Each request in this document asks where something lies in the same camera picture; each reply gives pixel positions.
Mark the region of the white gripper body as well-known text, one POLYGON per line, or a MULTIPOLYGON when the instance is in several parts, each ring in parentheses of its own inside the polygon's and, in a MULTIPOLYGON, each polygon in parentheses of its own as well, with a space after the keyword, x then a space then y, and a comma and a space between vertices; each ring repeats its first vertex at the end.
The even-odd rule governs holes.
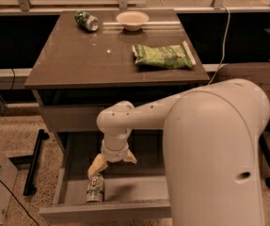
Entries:
POLYGON ((124 140, 103 139, 101 153, 108 162, 115 163, 123 160, 129 150, 128 142, 124 140))

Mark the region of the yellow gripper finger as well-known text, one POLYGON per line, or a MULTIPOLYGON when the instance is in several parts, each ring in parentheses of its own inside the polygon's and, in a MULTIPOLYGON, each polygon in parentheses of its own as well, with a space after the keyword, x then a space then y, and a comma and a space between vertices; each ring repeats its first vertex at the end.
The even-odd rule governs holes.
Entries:
POLYGON ((92 178, 97 173, 105 170, 107 167, 108 167, 107 161, 105 160, 105 158, 101 153, 98 153, 87 170, 87 177, 92 178))
POLYGON ((130 150, 127 151, 125 157, 123 158, 123 161, 127 163, 133 163, 133 164, 137 163, 135 156, 130 150))

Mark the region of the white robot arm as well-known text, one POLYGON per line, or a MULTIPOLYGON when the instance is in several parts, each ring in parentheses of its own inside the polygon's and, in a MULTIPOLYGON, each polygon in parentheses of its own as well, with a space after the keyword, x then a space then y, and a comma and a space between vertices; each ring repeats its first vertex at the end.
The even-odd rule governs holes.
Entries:
POLYGON ((263 90, 231 79, 141 106, 103 110, 100 153, 88 176, 132 162, 134 129, 160 129, 173 226, 264 226, 259 139, 270 118, 263 90))

